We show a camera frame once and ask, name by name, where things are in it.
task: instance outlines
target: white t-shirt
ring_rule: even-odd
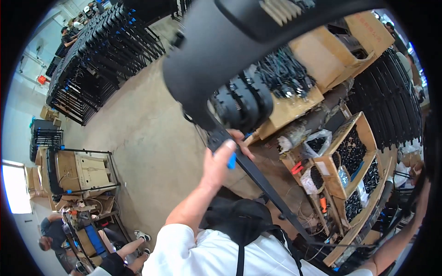
[[[195,242],[190,227],[183,224],[164,226],[156,246],[144,263],[142,274],[152,275],[236,275],[238,245],[228,235],[202,230]],[[304,276],[326,276],[324,272],[301,260]],[[259,236],[244,248],[244,275],[299,275],[295,260],[273,235]],[[352,276],[373,276],[359,269]]]
[[[77,28],[77,29],[79,29],[79,30],[81,30],[81,29],[84,28],[84,25],[81,24],[80,22],[77,22],[77,21],[75,21],[75,22],[73,23],[73,25],[74,25],[75,28]]]

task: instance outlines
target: black backpack strap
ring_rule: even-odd
[[[236,266],[236,276],[244,275],[244,246],[238,248],[238,265]]]

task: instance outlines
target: concrete floor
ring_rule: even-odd
[[[179,23],[170,17],[153,24],[164,47],[173,38]],[[70,148],[112,151],[118,178],[118,205],[129,233],[135,229],[156,235],[170,211],[198,184],[202,175],[205,146],[195,127],[186,121],[179,104],[167,91],[162,78],[161,59],[130,78],[105,106],[82,127],[67,121],[65,145]],[[256,164],[294,213],[312,213],[301,188],[278,159],[275,149],[251,147]],[[236,168],[225,186],[245,198],[255,198],[261,190],[245,172]],[[297,231],[269,203],[274,223],[290,238]]]

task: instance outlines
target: shorts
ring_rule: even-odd
[[[135,276],[135,273],[125,266],[123,259],[117,253],[104,257],[100,267],[111,276]]]

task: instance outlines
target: gray t-shirt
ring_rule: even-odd
[[[63,221],[57,219],[53,222],[49,222],[48,218],[45,218],[40,223],[40,231],[45,237],[52,238],[51,249],[57,254],[65,253],[66,250],[61,247],[62,243],[66,240],[66,234],[63,231]]]

